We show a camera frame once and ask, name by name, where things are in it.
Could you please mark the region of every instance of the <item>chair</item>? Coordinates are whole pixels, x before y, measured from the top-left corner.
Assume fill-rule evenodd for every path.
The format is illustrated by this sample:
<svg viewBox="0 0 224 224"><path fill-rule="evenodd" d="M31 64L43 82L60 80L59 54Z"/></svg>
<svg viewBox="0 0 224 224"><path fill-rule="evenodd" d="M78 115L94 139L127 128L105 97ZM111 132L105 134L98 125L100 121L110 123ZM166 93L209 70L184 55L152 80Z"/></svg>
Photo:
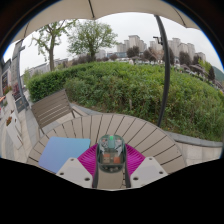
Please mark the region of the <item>chair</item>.
<svg viewBox="0 0 224 224"><path fill-rule="evenodd" d="M43 134L45 134L43 127L56 121L57 119L69 113L72 113L75 118L74 111L81 116L86 115L78 108L74 109L70 106L65 89L55 92L36 102L32 105L31 110L39 126L36 130L37 140L40 139L40 130Z"/></svg>

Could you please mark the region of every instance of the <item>tree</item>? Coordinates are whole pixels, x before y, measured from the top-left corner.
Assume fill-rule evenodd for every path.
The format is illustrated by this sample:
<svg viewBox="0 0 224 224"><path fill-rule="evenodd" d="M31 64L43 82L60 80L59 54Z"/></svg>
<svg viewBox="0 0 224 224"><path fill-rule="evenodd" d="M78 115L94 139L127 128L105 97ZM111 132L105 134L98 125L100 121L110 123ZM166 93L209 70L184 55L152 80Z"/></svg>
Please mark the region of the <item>tree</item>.
<svg viewBox="0 0 224 224"><path fill-rule="evenodd" d="M117 59L117 55L116 55L116 54L112 54L112 55L110 56L110 59L111 59L112 61L115 61L115 60Z"/></svg>
<svg viewBox="0 0 224 224"><path fill-rule="evenodd" d="M201 65L204 70L209 73L209 70L211 69L211 64L207 61L203 61L202 59L199 58L198 64Z"/></svg>
<svg viewBox="0 0 224 224"><path fill-rule="evenodd" d="M109 58L108 58L108 57L104 57L104 58L102 58L102 60L103 60L103 61L108 61Z"/></svg>
<svg viewBox="0 0 224 224"><path fill-rule="evenodd" d="M67 50L71 54L87 53L94 61L100 48L111 48L118 44L115 40L117 36L108 24L92 20L78 22L76 29L69 34Z"/></svg>
<svg viewBox="0 0 224 224"><path fill-rule="evenodd" d="M128 58L132 58L132 57L135 56L135 52L133 51L133 48L132 47L128 48L128 50L127 50L127 56L128 56Z"/></svg>
<svg viewBox="0 0 224 224"><path fill-rule="evenodd" d="M191 58L188 53L181 51L179 53L180 64L186 64L187 66L191 65Z"/></svg>
<svg viewBox="0 0 224 224"><path fill-rule="evenodd" d="M138 46L133 46L133 47L128 48L127 56L129 58L132 58L134 56L139 56L139 47Z"/></svg>
<svg viewBox="0 0 224 224"><path fill-rule="evenodd" d="M27 86L27 83L28 83L28 81L30 80L30 78L31 78L31 75L30 75L30 73L29 73L29 68L26 68L25 69L25 71L24 71L24 74L23 74L23 82L24 82L24 84Z"/></svg>
<svg viewBox="0 0 224 224"><path fill-rule="evenodd" d="M214 72L214 68L211 66L209 73L208 73L208 79L209 80L214 80L215 79L215 72Z"/></svg>
<svg viewBox="0 0 224 224"><path fill-rule="evenodd" d="M144 58L148 59L149 61L157 61L156 52L152 48L148 48L143 52Z"/></svg>
<svg viewBox="0 0 224 224"><path fill-rule="evenodd" d="M54 70L54 47L61 44L61 35L63 33L68 35L67 30L74 27L75 24L76 19L50 23L36 31L39 32L38 38L32 37L31 44L33 40L36 41L35 45L38 45L38 54L43 54L45 61L47 61L46 52L48 53L51 71Z"/></svg>
<svg viewBox="0 0 224 224"><path fill-rule="evenodd" d="M174 65L174 54L173 54L173 51L172 49L169 47L169 50L170 50L170 64L171 65Z"/></svg>
<svg viewBox="0 0 224 224"><path fill-rule="evenodd" d="M139 47L138 46L133 46L133 51L135 56L139 56Z"/></svg>
<svg viewBox="0 0 224 224"><path fill-rule="evenodd" d="M195 55L192 61L192 65L197 65L199 59L201 59L201 57L199 57L198 55Z"/></svg>
<svg viewBox="0 0 224 224"><path fill-rule="evenodd" d="M145 59L148 59L148 60L149 60L149 58L150 58L150 53L149 53L149 51L148 51L148 50L145 50L145 51L143 52L143 56L144 56Z"/></svg>

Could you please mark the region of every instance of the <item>planter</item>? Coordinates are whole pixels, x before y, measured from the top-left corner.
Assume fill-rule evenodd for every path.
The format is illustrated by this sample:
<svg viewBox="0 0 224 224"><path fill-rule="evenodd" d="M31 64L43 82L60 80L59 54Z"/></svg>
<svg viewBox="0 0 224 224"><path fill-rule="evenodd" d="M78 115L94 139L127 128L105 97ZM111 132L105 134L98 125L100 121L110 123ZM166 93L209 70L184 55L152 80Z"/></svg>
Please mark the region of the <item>planter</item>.
<svg viewBox="0 0 224 224"><path fill-rule="evenodd" d="M9 109L10 110L15 110L15 100L12 96L12 91L9 91L6 94L6 99L7 99L8 105L9 105Z"/></svg>
<svg viewBox="0 0 224 224"><path fill-rule="evenodd" d="M15 119L12 118L11 123L8 126L6 126L6 131L9 137L11 138L14 146L17 149L19 149L22 146L22 138L15 126L16 126Z"/></svg>

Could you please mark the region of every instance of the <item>green shrub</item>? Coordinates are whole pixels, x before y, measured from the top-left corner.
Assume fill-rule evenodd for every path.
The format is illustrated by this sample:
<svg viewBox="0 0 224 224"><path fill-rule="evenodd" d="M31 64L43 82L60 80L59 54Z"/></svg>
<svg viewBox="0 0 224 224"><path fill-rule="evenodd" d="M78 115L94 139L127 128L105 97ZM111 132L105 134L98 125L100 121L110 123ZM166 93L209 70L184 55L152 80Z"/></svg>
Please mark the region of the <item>green shrub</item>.
<svg viewBox="0 0 224 224"><path fill-rule="evenodd" d="M105 112L128 114L156 124L163 96L164 67L119 62L88 63L43 74L31 79L28 85L34 101L63 87L70 101L85 107L95 106ZM161 128L220 141L223 124L223 94L198 77L171 69Z"/></svg>

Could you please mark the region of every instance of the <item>building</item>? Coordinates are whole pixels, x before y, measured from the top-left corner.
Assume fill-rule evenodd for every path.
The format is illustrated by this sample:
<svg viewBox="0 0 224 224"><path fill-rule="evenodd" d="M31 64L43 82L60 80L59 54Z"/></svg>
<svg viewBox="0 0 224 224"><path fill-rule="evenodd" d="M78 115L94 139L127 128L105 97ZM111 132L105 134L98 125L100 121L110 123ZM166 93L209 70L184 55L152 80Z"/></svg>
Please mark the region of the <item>building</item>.
<svg viewBox="0 0 224 224"><path fill-rule="evenodd" d="M188 53L188 45L187 44L184 44L184 43L180 43L178 45L178 51L179 51L179 53L181 51L183 51L184 53Z"/></svg>
<svg viewBox="0 0 224 224"><path fill-rule="evenodd" d="M159 44L158 39L155 39L155 46L156 46L156 51L161 51L163 50L163 45Z"/></svg>
<svg viewBox="0 0 224 224"><path fill-rule="evenodd" d="M144 43L143 40L139 41L139 52L143 52L144 51L144 48L145 48L144 44L145 43Z"/></svg>
<svg viewBox="0 0 224 224"><path fill-rule="evenodd" d="M46 72L49 72L50 71L50 65L49 65L49 68L48 68L48 65L47 63L44 63L44 64L41 64L41 65L38 65L36 67L33 67L33 68L30 68L28 70L28 72L30 73L30 76L32 77L35 73L46 73Z"/></svg>
<svg viewBox="0 0 224 224"><path fill-rule="evenodd" d="M194 44L187 44L188 46L188 54L190 56L190 59L193 60L194 59L194 55L195 55L195 48L194 48Z"/></svg>
<svg viewBox="0 0 224 224"><path fill-rule="evenodd" d="M129 43L129 40L124 40L124 44L125 44L126 51L127 51L127 50L128 50L128 48L130 48L130 43Z"/></svg>
<svg viewBox="0 0 224 224"><path fill-rule="evenodd" d="M178 46L180 45L180 39L179 38L173 38L173 49L172 49L172 51L173 51L173 54L174 54L174 56L176 57L176 58L179 58L179 48L178 48Z"/></svg>
<svg viewBox="0 0 224 224"><path fill-rule="evenodd" d="M150 46L152 49L156 50L156 42L155 42L155 41L149 41L149 46Z"/></svg>
<svg viewBox="0 0 224 224"><path fill-rule="evenodd" d="M11 59L7 62L2 58L0 61L0 96L3 96L3 91L6 86L11 86Z"/></svg>
<svg viewBox="0 0 224 224"><path fill-rule="evenodd" d="M195 53L195 56L199 56L203 61L206 61L206 56L202 52Z"/></svg>
<svg viewBox="0 0 224 224"><path fill-rule="evenodd" d="M54 60L54 67L57 67L58 65L60 64L63 64L63 63L68 63L68 58L65 58L65 59L55 59Z"/></svg>
<svg viewBox="0 0 224 224"><path fill-rule="evenodd" d="M147 50L147 44L144 43L144 51Z"/></svg>
<svg viewBox="0 0 224 224"><path fill-rule="evenodd" d="M110 58L110 56L113 54L116 54L118 58L127 58L126 52L108 52L107 57Z"/></svg>
<svg viewBox="0 0 224 224"><path fill-rule="evenodd" d="M126 44L119 43L117 45L117 52L125 52L125 51L127 51L126 50Z"/></svg>
<svg viewBox="0 0 224 224"><path fill-rule="evenodd" d="M138 35L130 35L129 36L129 46L130 48L133 46L138 46L140 48L140 37Z"/></svg>
<svg viewBox="0 0 224 224"><path fill-rule="evenodd" d="M102 58L106 57L106 51L105 50L99 50L99 52L96 53L95 56L96 56L96 59L98 59L98 58L102 59Z"/></svg>

